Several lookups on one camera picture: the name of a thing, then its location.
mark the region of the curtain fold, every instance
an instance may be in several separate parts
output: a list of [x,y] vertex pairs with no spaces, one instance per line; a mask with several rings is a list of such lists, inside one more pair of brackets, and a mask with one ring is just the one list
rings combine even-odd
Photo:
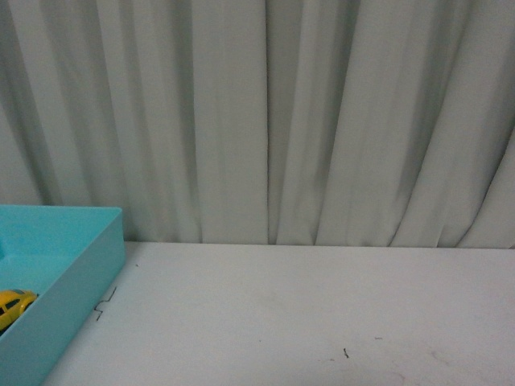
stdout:
[[515,2],[0,0],[0,203],[128,240],[511,248]]

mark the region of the scratch mark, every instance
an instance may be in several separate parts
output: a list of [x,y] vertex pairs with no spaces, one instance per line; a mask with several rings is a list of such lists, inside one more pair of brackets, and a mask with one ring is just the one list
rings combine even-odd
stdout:
[[95,306],[95,308],[93,308],[96,312],[99,312],[98,317],[97,317],[97,322],[98,322],[98,319],[100,319],[100,317],[102,316],[102,313],[104,312],[103,310],[98,310],[97,307],[100,305],[100,303],[110,302],[111,298],[113,297],[114,293],[116,292],[116,288],[118,288],[118,287],[114,287],[113,292],[109,296],[109,299],[107,299],[107,300],[100,300],[97,303],[97,305]]

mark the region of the yellow toy car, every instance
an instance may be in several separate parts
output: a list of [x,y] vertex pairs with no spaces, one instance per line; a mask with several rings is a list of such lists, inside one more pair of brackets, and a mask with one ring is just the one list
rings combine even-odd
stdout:
[[0,292],[0,335],[22,316],[28,306],[38,297],[32,291],[7,289]]

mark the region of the table surface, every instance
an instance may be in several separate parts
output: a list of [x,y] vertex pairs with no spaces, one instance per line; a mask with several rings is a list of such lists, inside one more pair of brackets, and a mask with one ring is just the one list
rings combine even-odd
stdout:
[[126,247],[45,385],[515,384],[515,251]]

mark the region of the turquoise tray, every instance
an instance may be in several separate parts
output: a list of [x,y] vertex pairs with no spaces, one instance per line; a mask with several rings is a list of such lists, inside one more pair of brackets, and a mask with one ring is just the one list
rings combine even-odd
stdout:
[[0,384],[40,384],[124,262],[119,208],[0,205],[0,290],[39,294],[0,337]]

